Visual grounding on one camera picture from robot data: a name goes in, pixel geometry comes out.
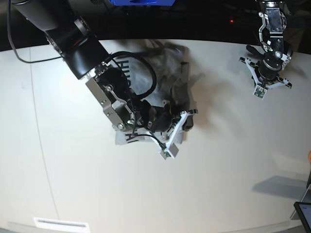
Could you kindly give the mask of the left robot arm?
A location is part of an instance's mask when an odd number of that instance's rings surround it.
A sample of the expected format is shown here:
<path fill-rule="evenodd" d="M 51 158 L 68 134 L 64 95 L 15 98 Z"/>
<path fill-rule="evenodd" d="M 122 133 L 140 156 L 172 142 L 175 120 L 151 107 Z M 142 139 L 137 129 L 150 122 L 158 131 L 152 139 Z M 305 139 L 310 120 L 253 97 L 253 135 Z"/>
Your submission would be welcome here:
<path fill-rule="evenodd" d="M 251 72 L 254 82 L 253 95 L 264 99 L 268 90 L 286 86 L 292 88 L 289 80 L 280 77 L 280 72 L 285 69 L 292 59 L 293 48 L 284 40 L 284 31 L 287 19 L 283 13 L 282 0 L 259 0 L 260 11 L 258 16 L 262 21 L 259 28 L 259 43 L 263 49 L 260 53 L 253 46 L 247 45 L 246 49 L 258 58 L 253 62 L 250 58 L 240 58 Z"/>

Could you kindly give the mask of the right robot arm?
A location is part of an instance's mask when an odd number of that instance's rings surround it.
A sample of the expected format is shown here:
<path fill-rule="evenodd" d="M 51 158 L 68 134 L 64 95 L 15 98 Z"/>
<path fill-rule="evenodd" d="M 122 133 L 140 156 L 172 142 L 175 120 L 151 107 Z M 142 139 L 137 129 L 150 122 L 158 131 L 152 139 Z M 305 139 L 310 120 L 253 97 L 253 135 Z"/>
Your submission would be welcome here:
<path fill-rule="evenodd" d="M 84 80 L 123 145 L 151 140 L 163 158 L 176 157 L 177 145 L 193 125 L 185 48 L 159 44 L 143 52 L 109 53 L 67 0 L 10 0 L 67 64 Z"/>

